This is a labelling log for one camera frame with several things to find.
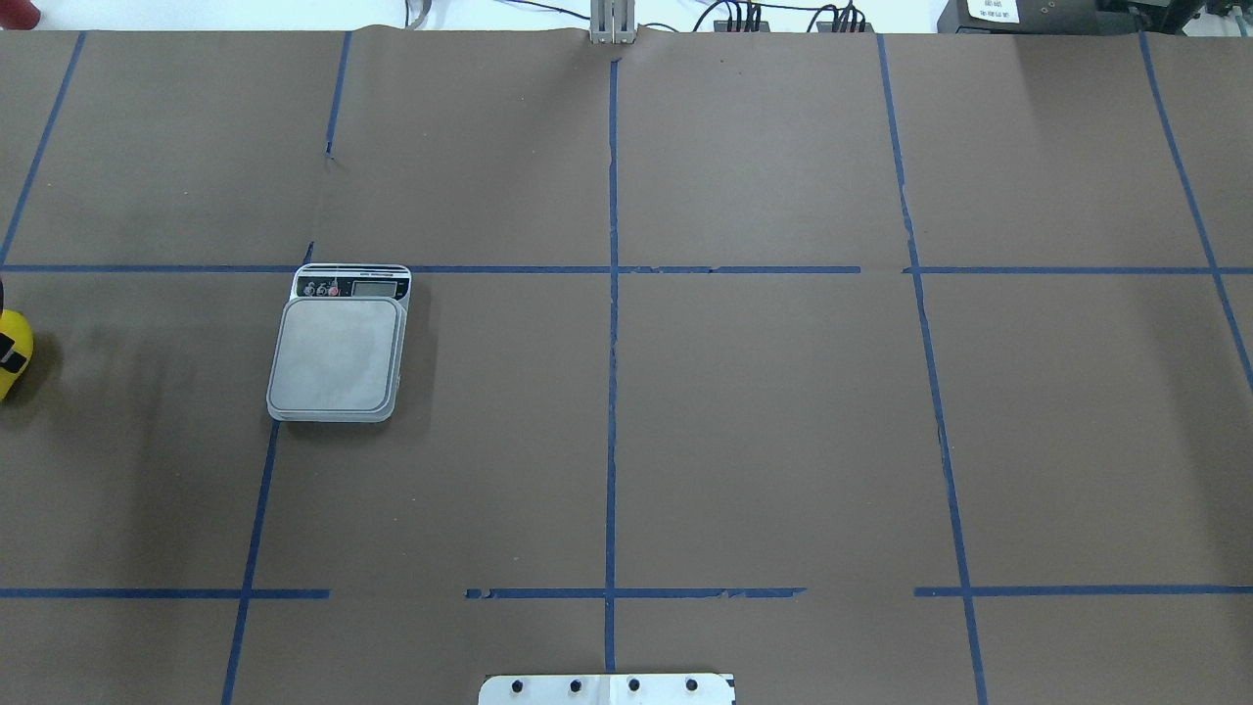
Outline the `yellow mango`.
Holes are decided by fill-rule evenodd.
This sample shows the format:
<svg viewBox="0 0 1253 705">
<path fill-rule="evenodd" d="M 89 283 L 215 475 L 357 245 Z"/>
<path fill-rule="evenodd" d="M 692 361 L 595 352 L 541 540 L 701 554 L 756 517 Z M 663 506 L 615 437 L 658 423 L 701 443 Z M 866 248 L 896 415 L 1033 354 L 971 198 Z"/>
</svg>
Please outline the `yellow mango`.
<svg viewBox="0 0 1253 705">
<path fill-rule="evenodd" d="M 30 364 L 35 352 L 35 341 L 34 341 L 34 331 L 31 329 L 31 326 L 28 324 L 28 318 L 21 313 L 19 313 L 18 311 L 8 308 L 3 309 L 1 334 L 3 333 L 28 334 L 28 364 Z M 23 379 L 25 371 L 23 372 L 23 374 L 10 376 L 3 373 L 1 369 L 1 389 L 0 389 L 1 399 L 5 399 L 9 396 L 9 393 L 13 392 L 15 384 L 18 384 L 18 381 Z"/>
</svg>

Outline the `silver digital kitchen scale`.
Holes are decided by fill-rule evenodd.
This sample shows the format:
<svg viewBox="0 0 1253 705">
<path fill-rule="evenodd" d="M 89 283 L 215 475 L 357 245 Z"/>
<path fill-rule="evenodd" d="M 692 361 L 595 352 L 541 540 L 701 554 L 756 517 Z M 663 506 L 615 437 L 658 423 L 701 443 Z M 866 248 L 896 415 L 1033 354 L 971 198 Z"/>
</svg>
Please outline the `silver digital kitchen scale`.
<svg viewBox="0 0 1253 705">
<path fill-rule="evenodd" d="M 276 421 L 372 425 L 393 416 L 412 284 L 398 264 L 299 265 L 264 407 Z"/>
</svg>

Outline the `red cylinder bottle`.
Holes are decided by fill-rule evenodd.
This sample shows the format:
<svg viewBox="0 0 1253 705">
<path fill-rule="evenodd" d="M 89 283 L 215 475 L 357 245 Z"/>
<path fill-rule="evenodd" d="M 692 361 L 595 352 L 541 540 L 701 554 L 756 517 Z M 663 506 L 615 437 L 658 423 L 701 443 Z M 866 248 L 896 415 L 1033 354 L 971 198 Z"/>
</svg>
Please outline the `red cylinder bottle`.
<svg viewBox="0 0 1253 705">
<path fill-rule="evenodd" d="M 28 31 L 38 28 L 43 13 L 31 0 L 1 0 L 0 25 L 3 30 Z"/>
</svg>

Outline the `black computer box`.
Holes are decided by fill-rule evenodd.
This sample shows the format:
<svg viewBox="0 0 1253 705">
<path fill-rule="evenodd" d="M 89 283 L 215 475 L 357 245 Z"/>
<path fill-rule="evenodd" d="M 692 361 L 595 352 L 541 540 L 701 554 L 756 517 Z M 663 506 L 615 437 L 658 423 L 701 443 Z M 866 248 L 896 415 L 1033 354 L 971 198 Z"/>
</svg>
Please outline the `black computer box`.
<svg viewBox="0 0 1253 705">
<path fill-rule="evenodd" d="M 938 34 L 1108 36 L 1153 25 L 1150 8 L 1131 1 L 949 1 Z"/>
</svg>

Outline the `white pedestal column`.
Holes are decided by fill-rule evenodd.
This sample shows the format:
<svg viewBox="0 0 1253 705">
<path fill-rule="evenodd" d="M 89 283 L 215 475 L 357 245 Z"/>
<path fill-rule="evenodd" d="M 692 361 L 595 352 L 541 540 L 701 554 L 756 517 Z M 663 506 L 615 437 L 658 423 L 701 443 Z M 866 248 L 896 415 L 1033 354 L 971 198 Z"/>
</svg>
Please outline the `white pedestal column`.
<svg viewBox="0 0 1253 705">
<path fill-rule="evenodd" d="M 736 704 L 732 675 L 717 672 L 497 675 L 479 704 Z"/>
</svg>

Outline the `aluminium frame post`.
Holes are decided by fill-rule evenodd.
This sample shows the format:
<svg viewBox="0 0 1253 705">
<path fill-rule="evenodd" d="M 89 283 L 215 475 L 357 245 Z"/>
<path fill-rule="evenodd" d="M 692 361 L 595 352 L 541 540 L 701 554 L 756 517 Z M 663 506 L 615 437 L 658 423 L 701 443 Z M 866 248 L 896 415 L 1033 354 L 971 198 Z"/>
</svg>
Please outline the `aluminium frame post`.
<svg viewBox="0 0 1253 705">
<path fill-rule="evenodd" d="M 630 44 L 638 36 L 634 0 L 591 0 L 589 39 L 591 44 Z"/>
</svg>

